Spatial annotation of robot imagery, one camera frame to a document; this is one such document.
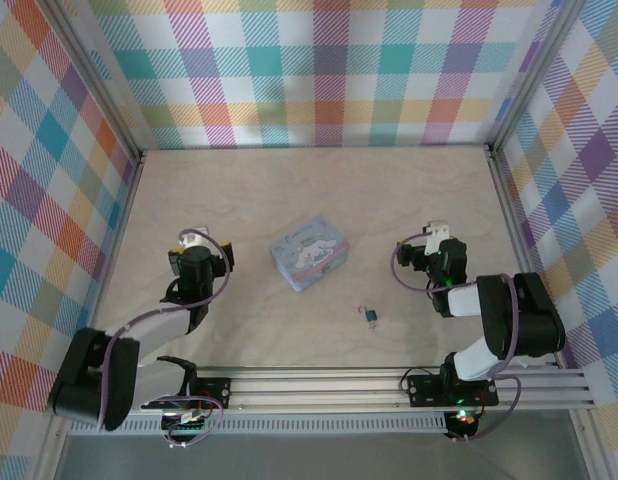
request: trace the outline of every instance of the plaid wall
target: plaid wall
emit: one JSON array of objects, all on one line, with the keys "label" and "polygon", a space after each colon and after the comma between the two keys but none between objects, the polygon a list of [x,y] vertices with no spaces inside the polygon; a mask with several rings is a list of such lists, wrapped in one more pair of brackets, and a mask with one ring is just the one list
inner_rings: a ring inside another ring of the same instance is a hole
[{"label": "plaid wall", "polygon": [[511,83],[509,87],[509,91],[507,92],[507,96],[502,102],[500,106],[500,110],[498,111],[498,115],[496,116],[491,129],[489,130],[489,135],[487,136],[486,143],[493,144],[496,139],[496,135],[498,134],[498,130],[502,126],[502,122],[504,121],[507,113],[513,104],[514,99],[520,92],[520,88],[522,87],[522,83],[527,78],[527,74],[529,73],[529,69],[533,62],[536,60],[538,55],[540,54],[540,47],[543,42],[546,40],[553,24],[558,17],[558,12],[560,11],[560,7],[563,5],[565,0],[552,0],[551,6],[547,13],[545,14],[545,18],[542,20],[542,24],[540,28],[536,31],[536,34],[533,38],[533,42],[531,42],[531,46],[529,50],[527,50],[527,54],[525,55],[524,60],[520,64],[520,68],[516,73],[514,81]]},{"label": "plaid wall", "polygon": [[93,307],[132,162],[33,0],[0,0],[0,479]]},{"label": "plaid wall", "polygon": [[483,143],[560,3],[71,2],[112,95],[161,149]]},{"label": "plaid wall", "polygon": [[505,154],[567,356],[618,460],[618,0],[589,0]]}]

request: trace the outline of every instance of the black mounting bracket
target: black mounting bracket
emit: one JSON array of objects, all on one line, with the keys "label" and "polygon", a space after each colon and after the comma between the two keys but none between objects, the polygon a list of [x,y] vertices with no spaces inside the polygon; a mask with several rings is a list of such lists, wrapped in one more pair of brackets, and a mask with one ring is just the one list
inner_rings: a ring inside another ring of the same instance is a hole
[{"label": "black mounting bracket", "polygon": [[493,381],[464,382],[463,388],[449,391],[439,375],[410,375],[407,393],[411,407],[493,407],[498,392]]},{"label": "black mounting bracket", "polygon": [[[189,394],[191,396],[211,397],[218,400],[223,408],[229,407],[229,398],[231,397],[231,379],[228,377],[198,377],[192,383]],[[191,401],[160,401],[146,403],[140,408],[142,410],[189,410],[199,407],[197,400]]]}]

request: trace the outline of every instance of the metal frame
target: metal frame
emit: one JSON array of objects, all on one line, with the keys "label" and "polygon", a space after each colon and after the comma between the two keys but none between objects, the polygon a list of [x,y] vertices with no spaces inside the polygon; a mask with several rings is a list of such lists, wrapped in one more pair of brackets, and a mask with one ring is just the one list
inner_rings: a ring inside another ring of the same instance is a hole
[{"label": "metal frame", "polygon": [[142,149],[134,140],[131,130],[129,130],[122,114],[109,95],[107,87],[102,82],[100,74],[92,64],[80,39],[71,27],[71,23],[64,10],[53,1],[37,0],[37,3],[53,31],[58,35],[60,43],[67,50],[87,89],[93,95],[96,103],[111,125],[122,147],[125,149],[125,153],[134,160],[139,161],[142,156]]},{"label": "metal frame", "polygon": [[[87,322],[88,325],[91,325],[93,320],[96,318],[96,315],[102,305],[102,301],[107,293],[111,276],[113,275],[113,265],[115,265],[118,253],[120,252],[120,246],[122,244],[122,239],[124,238],[125,228],[127,226],[127,222],[129,221],[129,215],[131,215],[131,208],[136,197],[136,192],[138,191],[138,185],[140,184],[140,176],[144,166],[142,159],[143,157],[141,156],[139,162],[136,163],[134,167],[133,176],[131,178],[131,182],[129,183],[129,194],[125,200],[125,205],[120,217],[120,225],[114,238],[111,254],[109,255],[109,259],[104,269],[103,280],[96,294],[96,303]],[[60,417],[49,416],[47,420],[47,429],[45,431],[45,439],[43,441],[43,449],[37,458],[36,466],[30,469],[30,479],[46,480],[49,478],[54,478],[56,469],[58,468],[61,460],[62,446],[70,427],[71,422]]]},{"label": "metal frame", "polygon": [[[228,415],[242,414],[345,414],[453,411],[453,407],[409,406],[399,389],[402,368],[203,368],[199,376],[231,378]],[[433,374],[438,368],[429,367]],[[558,365],[511,368],[523,386],[521,410],[593,408],[593,398],[580,370]],[[516,394],[511,381],[497,381],[500,404],[489,410],[506,410]],[[142,415],[148,411],[134,412]]]},{"label": "metal frame", "polygon": [[[161,428],[162,414],[130,415],[113,432],[103,435],[164,435]],[[204,425],[215,426],[217,416],[212,416]],[[214,435],[260,434],[260,435],[343,435],[361,433],[445,433],[445,417],[439,412],[391,413],[391,414],[298,414],[298,415],[227,415],[221,428]],[[201,430],[180,428],[179,433],[199,434]],[[69,435],[94,435],[93,427],[73,424]]]},{"label": "metal frame", "polygon": [[[65,9],[62,5],[62,1],[66,0],[39,1],[53,3],[55,5],[54,8],[62,10],[64,13]],[[71,1],[73,2],[73,7],[82,22],[83,28],[87,29],[89,32],[89,40],[93,43],[93,46],[98,51],[102,62],[109,71],[111,80],[107,81],[107,86],[110,87],[108,88],[108,91],[112,96],[117,93],[119,99],[124,102],[125,106],[129,110],[129,113],[136,122],[134,133],[137,142],[140,143],[144,149],[157,149],[158,143],[154,137],[154,134],[142,113],[140,104],[131,90],[131,86],[129,85],[129,82],[127,82],[125,74],[118,63],[104,32],[100,29],[98,18],[90,6],[90,0]]]},{"label": "metal frame", "polygon": [[[485,156],[509,230],[509,237],[518,260],[518,266],[522,271],[532,272],[535,270],[532,256],[525,243],[520,223],[516,218],[514,202],[509,189],[506,187],[506,178],[500,166],[500,157],[488,146],[485,146]],[[556,361],[561,368],[567,367],[561,353],[556,354]],[[618,465],[613,458],[612,449],[607,439],[604,435],[601,435],[600,420],[595,409],[571,409],[569,413],[591,478],[596,480],[618,479]]]},{"label": "metal frame", "polygon": [[563,1],[558,16],[551,26],[549,35],[540,46],[540,50],[529,68],[520,91],[514,98],[513,104],[496,133],[496,138],[492,145],[494,152],[500,152],[507,143],[586,3],[587,0]]}]

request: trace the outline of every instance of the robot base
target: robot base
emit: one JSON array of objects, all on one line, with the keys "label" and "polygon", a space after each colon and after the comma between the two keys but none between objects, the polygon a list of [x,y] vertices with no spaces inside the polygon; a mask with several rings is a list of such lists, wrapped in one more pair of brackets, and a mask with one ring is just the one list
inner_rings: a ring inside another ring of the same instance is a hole
[{"label": "robot base", "polygon": [[480,420],[475,418],[471,422],[467,420],[460,420],[455,413],[445,413],[445,423],[447,424],[448,432],[445,433],[445,437],[452,439],[473,437],[478,433],[478,426]]},{"label": "robot base", "polygon": [[[231,379],[226,377],[196,377],[193,379],[189,386],[188,395],[201,395],[205,397],[211,397],[214,400],[218,400],[223,408],[229,408],[229,398],[231,397]],[[168,411],[182,411],[187,409],[197,409],[199,407],[198,401],[161,401],[154,400],[153,402],[142,405],[141,410],[162,410]]]},{"label": "robot base", "polygon": [[409,404],[412,407],[493,407],[498,405],[494,382],[463,382],[453,390],[444,386],[439,375],[410,375],[407,377]]}]

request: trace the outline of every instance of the plywood surface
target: plywood surface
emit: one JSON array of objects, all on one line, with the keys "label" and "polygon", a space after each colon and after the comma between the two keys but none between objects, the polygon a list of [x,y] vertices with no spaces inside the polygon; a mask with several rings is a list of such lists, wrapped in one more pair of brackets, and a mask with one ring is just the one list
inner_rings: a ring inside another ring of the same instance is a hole
[{"label": "plywood surface", "polygon": [[[319,213],[349,240],[349,258],[296,293],[268,247]],[[482,328],[478,318],[441,318],[391,276],[396,241],[432,219],[467,243],[469,278],[516,271],[481,148],[151,152],[97,326],[155,308],[173,279],[167,251],[178,232],[204,225],[233,242],[235,272],[202,325],[160,353],[199,365],[438,364]],[[426,284],[423,273],[400,274]],[[377,311],[375,330],[360,304]]]}]

